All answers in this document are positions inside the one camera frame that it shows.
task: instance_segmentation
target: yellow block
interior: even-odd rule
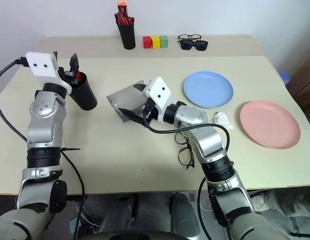
[[[159,36],[152,36],[151,37],[151,45],[153,49],[161,48],[161,39]]]

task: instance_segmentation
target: blue plate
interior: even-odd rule
[[[227,104],[233,97],[231,83],[212,71],[198,71],[184,81],[184,93],[195,105],[213,109]]]

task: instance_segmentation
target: table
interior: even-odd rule
[[[39,52],[58,50],[58,65],[68,69],[70,56],[77,52],[80,70],[86,73],[97,98],[97,107],[81,110],[66,98],[63,145],[81,148],[67,155],[82,175],[88,194],[122,192],[163,192],[197,190],[203,171],[185,169],[177,159],[180,145],[173,134],[155,134],[141,125],[123,123],[107,96],[140,80],[147,83],[161,76],[171,90],[172,99],[192,104],[183,93],[182,83],[197,71],[213,71],[233,85],[233,99],[217,109],[205,109],[212,121],[224,112],[235,126],[230,131],[229,158],[234,161],[247,189],[310,185],[310,125],[285,88],[283,81],[258,45],[248,36],[205,36],[209,49],[181,50],[169,37],[168,48],[143,49],[142,38],[136,48],[125,50],[119,37],[48,38]],[[26,134],[30,122],[29,106],[41,89],[29,68],[21,67],[0,94],[0,106],[11,123]],[[267,100],[287,109],[301,129],[299,143],[290,149],[275,150],[258,145],[243,131],[241,107],[252,100]],[[156,129],[174,126],[152,122]],[[0,194],[17,194],[26,167],[27,146],[0,119]],[[61,158],[69,194],[81,193],[72,167]]]

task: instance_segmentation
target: crumpled paper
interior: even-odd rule
[[[222,125],[224,128],[228,130],[233,130],[234,126],[230,123],[228,117],[225,113],[218,111],[214,114],[214,123]]]

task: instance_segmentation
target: black pen holder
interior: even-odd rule
[[[87,76],[83,72],[78,72],[80,74],[80,81],[75,86],[72,86],[71,94],[69,95],[78,106],[83,110],[92,110],[97,105],[97,100],[92,92],[92,89],[87,80]]]
[[[117,27],[120,33],[121,41],[125,49],[135,48],[135,33],[134,33],[134,18],[132,17],[133,23],[130,25],[119,25],[117,22]]]

